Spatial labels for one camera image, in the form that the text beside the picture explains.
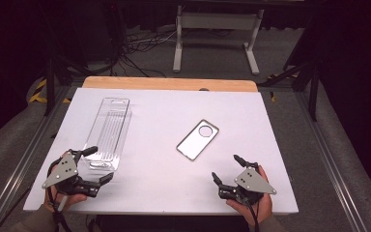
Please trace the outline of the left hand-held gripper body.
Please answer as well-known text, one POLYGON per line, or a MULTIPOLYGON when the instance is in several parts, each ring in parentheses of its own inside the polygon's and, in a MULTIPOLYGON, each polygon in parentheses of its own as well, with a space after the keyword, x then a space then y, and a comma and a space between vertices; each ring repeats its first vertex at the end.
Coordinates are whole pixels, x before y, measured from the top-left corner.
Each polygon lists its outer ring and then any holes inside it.
POLYGON ((42 184, 43 189, 54 186, 66 195, 84 194, 96 197, 100 189, 99 183, 84 181, 78 173, 77 165, 80 160, 78 151, 68 150, 63 156, 53 162, 55 167, 48 169, 49 174, 42 184))

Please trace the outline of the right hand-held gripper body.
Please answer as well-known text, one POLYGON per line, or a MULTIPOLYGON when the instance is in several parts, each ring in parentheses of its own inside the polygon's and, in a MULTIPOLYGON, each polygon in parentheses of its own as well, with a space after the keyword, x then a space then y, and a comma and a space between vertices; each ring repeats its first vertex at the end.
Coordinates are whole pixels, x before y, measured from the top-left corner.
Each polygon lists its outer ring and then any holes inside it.
POLYGON ((253 205, 265 193, 277 194, 276 189, 260 175, 257 162, 244 162, 243 167, 244 171, 234 179, 236 183, 234 187, 224 185, 220 179, 217 179, 218 196, 221 199, 232 199, 240 204, 253 205))

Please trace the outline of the clear plastic packaging box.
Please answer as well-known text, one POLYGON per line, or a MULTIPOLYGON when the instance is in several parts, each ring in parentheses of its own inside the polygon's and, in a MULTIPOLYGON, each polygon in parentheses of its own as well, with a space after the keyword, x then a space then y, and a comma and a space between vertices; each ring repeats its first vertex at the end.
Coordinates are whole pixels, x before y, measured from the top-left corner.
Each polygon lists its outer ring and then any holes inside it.
POLYGON ((89 169, 116 171, 125 146, 131 119, 129 99, 104 98, 84 148, 98 150, 83 160, 89 169))

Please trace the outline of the grey phone case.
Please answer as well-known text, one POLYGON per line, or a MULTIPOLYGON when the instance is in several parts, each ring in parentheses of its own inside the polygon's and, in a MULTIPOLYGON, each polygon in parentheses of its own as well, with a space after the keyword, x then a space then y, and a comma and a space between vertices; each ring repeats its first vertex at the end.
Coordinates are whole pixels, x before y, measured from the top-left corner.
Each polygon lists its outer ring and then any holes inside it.
POLYGON ((178 152, 189 160, 196 160, 219 133, 219 128, 201 120, 176 146, 178 152))

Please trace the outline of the person's right hand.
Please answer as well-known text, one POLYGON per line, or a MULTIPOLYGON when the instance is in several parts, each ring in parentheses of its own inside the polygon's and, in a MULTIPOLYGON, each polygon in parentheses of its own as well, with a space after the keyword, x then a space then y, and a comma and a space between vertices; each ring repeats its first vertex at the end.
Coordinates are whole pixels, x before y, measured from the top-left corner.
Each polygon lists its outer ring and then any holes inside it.
POLYGON ((272 216, 271 197, 265 193, 260 201, 250 207, 228 199, 226 204, 243 216, 250 227, 257 225, 263 219, 272 216))

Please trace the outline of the person's left hand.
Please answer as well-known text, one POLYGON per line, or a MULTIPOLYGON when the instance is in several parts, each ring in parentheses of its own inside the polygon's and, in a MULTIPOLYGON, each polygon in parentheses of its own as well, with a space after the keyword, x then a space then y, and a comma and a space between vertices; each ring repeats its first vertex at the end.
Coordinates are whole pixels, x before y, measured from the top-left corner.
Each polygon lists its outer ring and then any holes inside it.
POLYGON ((87 200, 84 194, 65 195, 59 193, 57 188, 52 186, 45 191, 43 205, 51 213, 54 212, 54 206, 58 206, 62 212, 67 211, 72 205, 87 200))

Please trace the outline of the white board sheet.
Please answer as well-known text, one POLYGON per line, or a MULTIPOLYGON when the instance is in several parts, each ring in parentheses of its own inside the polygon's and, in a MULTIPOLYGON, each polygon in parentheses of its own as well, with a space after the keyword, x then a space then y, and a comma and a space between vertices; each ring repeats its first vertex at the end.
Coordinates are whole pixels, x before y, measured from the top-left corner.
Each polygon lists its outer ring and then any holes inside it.
POLYGON ((230 215, 217 195, 214 172, 231 185, 242 172, 238 155, 261 164, 276 189, 273 210, 298 210, 287 171, 258 93, 79 88, 23 206, 40 207, 47 167, 68 149, 84 148, 104 98, 130 100, 132 112, 118 170, 95 198, 73 206, 83 214, 230 215), (219 128, 195 160, 176 146, 201 121, 219 128))

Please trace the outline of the black metal stand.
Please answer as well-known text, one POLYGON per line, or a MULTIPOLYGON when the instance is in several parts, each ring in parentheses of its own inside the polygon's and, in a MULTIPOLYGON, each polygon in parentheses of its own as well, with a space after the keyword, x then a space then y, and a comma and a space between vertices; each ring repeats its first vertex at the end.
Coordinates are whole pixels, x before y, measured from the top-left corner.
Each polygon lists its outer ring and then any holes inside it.
POLYGON ((46 110, 44 115, 48 116, 55 106, 55 80, 58 80, 61 86, 70 86, 72 83, 70 68, 83 76, 93 75, 88 69, 74 63, 65 56, 55 55, 46 62, 46 110))
POLYGON ((307 104, 308 113, 311 119, 316 122, 316 106, 320 79, 319 66, 321 62, 321 57, 318 54, 312 55, 310 58, 288 69, 287 71, 284 71, 283 73, 272 74, 265 82, 259 83, 258 87, 272 87, 276 83, 295 74, 297 77, 291 84, 294 92, 303 92, 305 87, 310 85, 310 93, 307 104))

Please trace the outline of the yellow black floor tape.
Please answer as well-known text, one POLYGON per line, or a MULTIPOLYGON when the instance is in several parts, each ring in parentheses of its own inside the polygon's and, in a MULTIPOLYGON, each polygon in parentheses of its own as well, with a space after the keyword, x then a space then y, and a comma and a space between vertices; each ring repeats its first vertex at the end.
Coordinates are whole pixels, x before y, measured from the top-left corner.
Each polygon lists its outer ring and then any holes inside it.
POLYGON ((29 102, 42 102, 47 103, 47 98, 42 97, 43 88, 46 86, 46 79, 42 78, 37 85, 35 91, 33 92, 32 96, 29 99, 29 102))

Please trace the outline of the wooden table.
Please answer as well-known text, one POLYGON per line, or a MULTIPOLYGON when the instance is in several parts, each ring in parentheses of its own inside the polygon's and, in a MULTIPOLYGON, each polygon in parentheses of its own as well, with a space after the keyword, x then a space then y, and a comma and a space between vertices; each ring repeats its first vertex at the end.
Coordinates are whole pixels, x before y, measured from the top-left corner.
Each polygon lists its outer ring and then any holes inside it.
POLYGON ((123 77, 88 76, 83 88, 137 89, 137 90, 181 90, 181 91, 222 91, 257 92, 258 87, 251 80, 196 79, 168 77, 123 77))

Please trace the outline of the white metal stand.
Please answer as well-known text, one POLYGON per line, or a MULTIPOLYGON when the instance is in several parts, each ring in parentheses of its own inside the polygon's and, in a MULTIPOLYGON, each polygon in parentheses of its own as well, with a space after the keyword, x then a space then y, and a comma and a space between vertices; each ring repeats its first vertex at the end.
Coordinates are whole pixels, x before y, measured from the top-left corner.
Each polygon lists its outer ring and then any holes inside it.
POLYGON ((263 15, 263 10, 259 10, 255 14, 187 13, 182 6, 179 6, 176 17, 176 47, 173 72, 179 73, 181 71, 183 53, 182 36, 184 29, 223 29, 251 32, 250 39, 243 44, 243 48, 252 74, 258 75, 260 71, 253 48, 263 15))

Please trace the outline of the aluminium rail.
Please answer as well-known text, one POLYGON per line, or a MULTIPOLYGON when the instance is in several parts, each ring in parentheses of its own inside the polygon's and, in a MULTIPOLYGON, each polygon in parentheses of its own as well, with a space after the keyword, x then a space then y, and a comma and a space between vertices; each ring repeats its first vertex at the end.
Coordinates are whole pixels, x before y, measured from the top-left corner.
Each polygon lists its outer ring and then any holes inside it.
POLYGON ((342 174, 333 159, 332 152, 328 147, 328 144, 318 124, 312 119, 310 113, 308 112, 306 96, 303 93, 295 93, 295 96, 304 118, 317 141, 321 151, 321 160, 353 232, 367 232, 365 223, 360 216, 355 201, 350 194, 349 188, 346 185, 342 174))
POLYGON ((0 222, 4 221, 5 214, 9 211, 10 204, 23 181, 30 164, 35 158, 38 147, 43 140, 43 134, 47 132, 52 119, 55 117, 58 108, 62 105, 63 99, 69 90, 69 87, 61 87, 55 94, 55 99, 51 102, 51 104, 48 103, 46 105, 47 108, 50 108, 49 113, 46 116, 43 116, 41 119, 25 152, 23 153, 13 173, 10 175, 2 192, 0 193, 0 222))

